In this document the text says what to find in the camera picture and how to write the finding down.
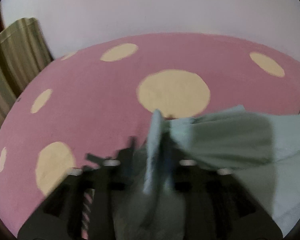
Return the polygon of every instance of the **cream oval spot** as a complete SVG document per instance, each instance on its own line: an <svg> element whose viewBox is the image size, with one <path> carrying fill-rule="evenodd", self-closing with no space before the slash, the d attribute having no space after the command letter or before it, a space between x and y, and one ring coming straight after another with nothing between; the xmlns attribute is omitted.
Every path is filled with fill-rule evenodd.
<svg viewBox="0 0 300 240"><path fill-rule="evenodd" d="M257 52L251 52L250 58L264 71L276 77L284 77L283 68L272 58Z"/></svg>
<svg viewBox="0 0 300 240"><path fill-rule="evenodd" d="M33 102L30 112L32 114L38 112L41 107L43 107L46 102L49 100L52 94L52 89L47 89L42 92Z"/></svg>
<svg viewBox="0 0 300 240"><path fill-rule="evenodd" d="M77 53L77 51L73 51L73 52L71 52L71 53L65 55L61 60L68 59L68 58L72 57L72 56L73 56L74 54L76 54L76 53Z"/></svg>
<svg viewBox="0 0 300 240"><path fill-rule="evenodd" d="M2 149L1 155L0 155L0 172L3 171L4 164L6 162L6 158L7 158L7 149L6 149L6 147L4 147Z"/></svg>
<svg viewBox="0 0 300 240"><path fill-rule="evenodd" d="M164 117L190 117L202 112L210 101L207 84L195 73L164 70L147 76L137 89L147 110L159 109Z"/></svg>
<svg viewBox="0 0 300 240"><path fill-rule="evenodd" d="M100 60L102 61L116 61L129 57L138 50L138 46L132 43L124 43L118 46L115 46L111 49L108 49L105 53L102 54Z"/></svg>
<svg viewBox="0 0 300 240"><path fill-rule="evenodd" d="M74 156L68 145L54 142L39 153L35 168L38 188L47 196L64 178L69 168L75 166Z"/></svg>

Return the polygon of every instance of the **white wall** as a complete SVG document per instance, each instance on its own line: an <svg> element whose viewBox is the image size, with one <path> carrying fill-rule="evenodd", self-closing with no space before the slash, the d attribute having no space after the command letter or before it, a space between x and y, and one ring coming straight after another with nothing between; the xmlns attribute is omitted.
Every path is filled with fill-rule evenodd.
<svg viewBox="0 0 300 240"><path fill-rule="evenodd" d="M299 0L2 0L6 24L37 17L55 57L157 32L236 36L300 61Z"/></svg>

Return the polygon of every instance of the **gray cloth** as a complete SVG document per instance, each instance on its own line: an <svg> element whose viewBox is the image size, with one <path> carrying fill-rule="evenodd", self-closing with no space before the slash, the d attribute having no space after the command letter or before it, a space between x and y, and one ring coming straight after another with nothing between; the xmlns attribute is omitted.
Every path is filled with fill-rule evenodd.
<svg viewBox="0 0 300 240"><path fill-rule="evenodd" d="M198 118L164 121L155 111L147 144L135 154L135 184L124 196L116 196L121 203L114 209L118 239L139 239L141 235L144 239L182 239L184 199L172 189L157 154L167 130L202 168L230 169L284 236L298 221L300 115L249 113L238 106Z"/></svg>

